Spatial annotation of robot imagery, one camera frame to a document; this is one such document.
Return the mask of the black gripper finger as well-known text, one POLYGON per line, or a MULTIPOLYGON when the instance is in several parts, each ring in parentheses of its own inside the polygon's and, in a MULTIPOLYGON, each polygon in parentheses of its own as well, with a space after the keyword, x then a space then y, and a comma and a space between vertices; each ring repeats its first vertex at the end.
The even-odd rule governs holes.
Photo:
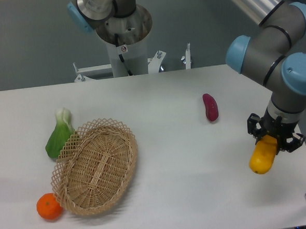
POLYGON ((287 138, 284 136, 279 136, 277 139, 277 149, 278 151, 287 151, 289 153, 294 152, 300 148, 305 142, 305 136, 300 133, 293 133, 290 142, 287 141, 287 138))
POLYGON ((262 117, 255 113, 251 113, 247 119, 247 132, 253 135, 255 144, 264 137, 262 117))

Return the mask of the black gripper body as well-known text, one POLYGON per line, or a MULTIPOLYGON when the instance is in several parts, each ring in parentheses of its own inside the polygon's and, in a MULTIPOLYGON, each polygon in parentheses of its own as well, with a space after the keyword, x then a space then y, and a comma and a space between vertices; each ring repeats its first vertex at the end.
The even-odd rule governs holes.
POLYGON ((264 116, 260 119, 259 124, 261 126, 260 138, 270 135, 276 139, 286 140, 293 137, 293 133, 295 132, 295 127, 298 122, 295 121, 293 123, 286 123, 283 121, 282 116, 273 118, 269 114, 268 110, 266 110, 264 116))

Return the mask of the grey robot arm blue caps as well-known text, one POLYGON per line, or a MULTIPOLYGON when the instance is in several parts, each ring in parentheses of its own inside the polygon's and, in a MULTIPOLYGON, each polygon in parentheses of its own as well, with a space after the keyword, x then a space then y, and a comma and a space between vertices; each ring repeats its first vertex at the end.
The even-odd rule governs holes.
MULTIPOLYGON (((231 1, 262 32, 255 38, 237 37, 228 48, 226 64, 272 92, 263 117, 249 116, 247 132, 256 141, 273 137, 277 152, 293 152, 305 141, 294 130, 306 110, 306 54, 289 51, 306 34, 306 5, 283 0, 231 1)), ((115 77, 159 71, 161 54, 147 59, 145 39, 152 18, 136 0, 73 0, 67 11, 84 32, 96 32, 105 42, 115 77)))

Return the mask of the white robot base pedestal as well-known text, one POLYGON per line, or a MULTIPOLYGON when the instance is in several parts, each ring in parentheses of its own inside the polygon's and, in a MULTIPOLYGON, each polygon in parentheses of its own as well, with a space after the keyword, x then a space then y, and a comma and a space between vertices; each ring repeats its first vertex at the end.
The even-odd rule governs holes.
POLYGON ((154 55, 148 57, 146 39, 135 44, 124 44, 119 47, 106 43, 106 48, 109 64, 84 68, 77 68, 76 64, 73 64, 76 74, 75 82, 156 74, 164 71, 162 64, 166 52, 158 50, 154 55))

